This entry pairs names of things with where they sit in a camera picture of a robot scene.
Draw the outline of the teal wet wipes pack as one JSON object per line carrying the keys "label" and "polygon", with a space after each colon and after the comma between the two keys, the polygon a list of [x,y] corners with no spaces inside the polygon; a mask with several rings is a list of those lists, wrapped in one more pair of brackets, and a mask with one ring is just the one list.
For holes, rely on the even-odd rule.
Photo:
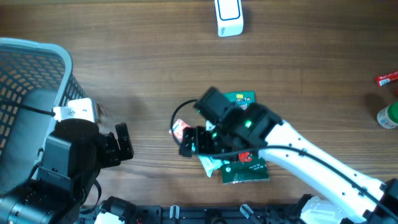
{"label": "teal wet wipes pack", "polygon": [[207,177],[211,177],[213,171],[220,169],[221,166],[230,163],[230,161],[214,159],[210,156],[198,156],[198,158],[206,172]]}

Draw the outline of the red white small box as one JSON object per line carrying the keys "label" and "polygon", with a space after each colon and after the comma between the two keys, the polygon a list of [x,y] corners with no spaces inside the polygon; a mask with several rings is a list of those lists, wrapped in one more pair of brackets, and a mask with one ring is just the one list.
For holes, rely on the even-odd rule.
{"label": "red white small box", "polygon": [[182,119],[178,119],[176,120],[176,122],[174,122],[172,129],[169,130],[169,133],[172,136],[176,137],[178,142],[181,143],[183,139],[183,130],[185,128],[190,128],[190,126]]}

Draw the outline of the green 3M gloves packet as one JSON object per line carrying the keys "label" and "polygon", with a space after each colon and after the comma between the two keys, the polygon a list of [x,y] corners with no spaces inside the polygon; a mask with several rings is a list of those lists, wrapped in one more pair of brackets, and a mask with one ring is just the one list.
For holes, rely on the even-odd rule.
{"label": "green 3M gloves packet", "polygon": [[[242,109],[256,101],[253,91],[236,91],[224,94],[229,101],[235,102]],[[223,162],[220,167],[224,184],[240,184],[269,180],[266,162],[254,154],[245,152],[238,156],[237,162]]]}

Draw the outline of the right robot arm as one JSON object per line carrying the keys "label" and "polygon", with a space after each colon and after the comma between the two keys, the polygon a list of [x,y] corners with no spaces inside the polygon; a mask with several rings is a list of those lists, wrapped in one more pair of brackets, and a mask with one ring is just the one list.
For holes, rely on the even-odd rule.
{"label": "right robot arm", "polygon": [[209,156],[237,161],[245,152],[277,164],[310,185],[295,206],[301,223],[396,223],[397,180],[383,182],[362,174],[305,139],[268,107],[252,102],[243,108],[210,87],[193,107],[211,123],[187,127],[175,141],[184,157]]}

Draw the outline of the green lid small jar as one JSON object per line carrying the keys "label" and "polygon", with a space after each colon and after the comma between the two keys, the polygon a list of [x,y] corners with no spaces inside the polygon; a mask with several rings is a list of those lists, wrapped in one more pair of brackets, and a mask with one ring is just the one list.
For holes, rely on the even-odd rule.
{"label": "green lid small jar", "polygon": [[380,110],[377,114],[378,123],[385,129],[394,129],[397,128],[397,107],[398,102],[391,104],[382,110]]}

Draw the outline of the red tube with green cap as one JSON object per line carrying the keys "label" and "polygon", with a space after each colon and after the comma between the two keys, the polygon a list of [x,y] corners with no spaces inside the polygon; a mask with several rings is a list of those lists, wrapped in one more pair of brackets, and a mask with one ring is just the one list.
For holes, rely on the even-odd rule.
{"label": "red tube with green cap", "polygon": [[397,81],[398,71],[388,73],[386,75],[380,75],[375,78],[375,82],[378,86],[387,85],[390,82]]}

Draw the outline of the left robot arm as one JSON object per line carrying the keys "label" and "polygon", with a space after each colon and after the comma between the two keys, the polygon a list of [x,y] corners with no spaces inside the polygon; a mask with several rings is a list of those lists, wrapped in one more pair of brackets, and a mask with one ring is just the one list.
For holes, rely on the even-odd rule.
{"label": "left robot arm", "polygon": [[85,119],[65,119],[47,136],[42,160],[1,197],[1,223],[75,223],[101,169],[134,156],[126,123],[101,134]]}

